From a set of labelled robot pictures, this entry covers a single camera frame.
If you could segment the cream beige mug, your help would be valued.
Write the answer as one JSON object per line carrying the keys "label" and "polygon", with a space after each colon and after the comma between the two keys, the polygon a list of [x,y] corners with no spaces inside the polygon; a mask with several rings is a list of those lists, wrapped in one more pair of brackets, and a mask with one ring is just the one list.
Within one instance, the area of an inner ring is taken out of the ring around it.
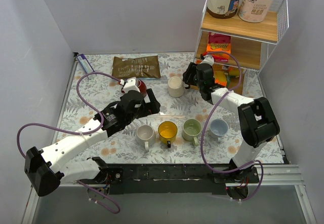
{"label": "cream beige mug", "polygon": [[188,85],[185,84],[181,77],[171,77],[168,80],[168,93],[171,97],[179,98],[184,95]]}

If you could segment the dark red mug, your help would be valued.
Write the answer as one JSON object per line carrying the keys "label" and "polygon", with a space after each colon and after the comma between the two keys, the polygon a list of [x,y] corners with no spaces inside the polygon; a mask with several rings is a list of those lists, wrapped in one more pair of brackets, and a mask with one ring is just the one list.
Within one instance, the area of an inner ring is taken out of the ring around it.
{"label": "dark red mug", "polygon": [[140,93],[143,95],[143,97],[146,97],[147,95],[147,92],[146,92],[146,85],[144,84],[143,81],[139,80],[140,81],[140,85],[139,85],[139,88],[140,88]]}

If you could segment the yellow mug black handle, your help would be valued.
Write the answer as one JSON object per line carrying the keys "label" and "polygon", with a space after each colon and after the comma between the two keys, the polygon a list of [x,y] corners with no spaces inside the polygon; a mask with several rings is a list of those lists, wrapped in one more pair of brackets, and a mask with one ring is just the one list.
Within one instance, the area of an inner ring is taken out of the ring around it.
{"label": "yellow mug black handle", "polygon": [[175,141],[178,133],[178,128],[175,123],[171,121],[162,122],[158,127],[158,134],[160,141],[171,148],[172,143]]}

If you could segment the white speckled mug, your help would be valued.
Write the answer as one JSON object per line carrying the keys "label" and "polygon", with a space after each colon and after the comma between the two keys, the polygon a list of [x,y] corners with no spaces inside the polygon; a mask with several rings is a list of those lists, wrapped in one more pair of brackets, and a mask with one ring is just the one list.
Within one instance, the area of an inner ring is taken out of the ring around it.
{"label": "white speckled mug", "polygon": [[155,130],[149,125],[142,125],[137,129],[136,142],[148,152],[156,141]]}

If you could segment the orange pink Scrub Mommy box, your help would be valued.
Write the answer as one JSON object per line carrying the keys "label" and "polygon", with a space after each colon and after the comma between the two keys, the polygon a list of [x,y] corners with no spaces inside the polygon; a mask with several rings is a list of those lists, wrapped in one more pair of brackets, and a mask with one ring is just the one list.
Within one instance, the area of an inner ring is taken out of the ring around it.
{"label": "orange pink Scrub Mommy box", "polygon": [[209,32],[206,52],[216,52],[212,54],[214,60],[227,63],[230,56],[222,52],[231,53],[231,36]]}

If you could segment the light green mug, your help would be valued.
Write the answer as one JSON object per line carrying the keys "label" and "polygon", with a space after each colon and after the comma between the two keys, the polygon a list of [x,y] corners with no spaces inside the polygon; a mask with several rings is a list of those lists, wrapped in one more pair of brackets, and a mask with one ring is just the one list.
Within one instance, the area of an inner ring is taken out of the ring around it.
{"label": "light green mug", "polygon": [[182,127],[182,137],[191,142],[194,146],[198,146],[198,136],[201,132],[201,124],[196,119],[188,119]]}

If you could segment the pale blue footed mug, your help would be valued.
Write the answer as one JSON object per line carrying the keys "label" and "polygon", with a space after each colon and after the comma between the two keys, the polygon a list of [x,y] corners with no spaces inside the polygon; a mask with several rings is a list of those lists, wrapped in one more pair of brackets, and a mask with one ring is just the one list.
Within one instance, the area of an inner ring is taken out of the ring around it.
{"label": "pale blue footed mug", "polygon": [[228,124],[222,119],[215,119],[210,124],[210,136],[216,143],[221,142],[221,138],[228,132]]}

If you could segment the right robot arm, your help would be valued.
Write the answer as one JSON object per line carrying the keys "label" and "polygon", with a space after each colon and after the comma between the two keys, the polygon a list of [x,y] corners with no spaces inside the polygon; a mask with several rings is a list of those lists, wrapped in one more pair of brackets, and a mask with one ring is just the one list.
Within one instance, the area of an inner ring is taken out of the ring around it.
{"label": "right robot arm", "polygon": [[235,182],[243,181],[248,175],[247,168],[254,165],[261,149],[280,132],[269,101],[265,97],[257,99],[244,97],[216,84],[213,67],[207,63],[191,62],[183,73],[183,82],[189,87],[197,86],[203,100],[214,106],[208,119],[218,106],[238,115],[242,143],[231,159],[228,170],[216,170],[207,163],[203,150],[206,126],[202,130],[200,152],[210,170],[217,174],[229,174]]}

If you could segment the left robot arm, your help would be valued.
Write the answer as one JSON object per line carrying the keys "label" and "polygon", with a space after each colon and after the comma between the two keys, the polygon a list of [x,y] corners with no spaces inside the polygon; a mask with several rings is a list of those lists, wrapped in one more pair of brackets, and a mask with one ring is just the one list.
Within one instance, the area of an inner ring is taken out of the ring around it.
{"label": "left robot arm", "polygon": [[25,173],[37,195],[46,196],[60,184],[77,180],[112,181],[113,173],[100,157],[83,163],[69,164],[69,161],[92,145],[123,131],[133,120],[159,113],[160,103],[152,89],[147,89],[146,93],[149,102],[145,102],[140,92],[131,90],[96,114],[75,135],[40,150],[30,148],[26,153]]}

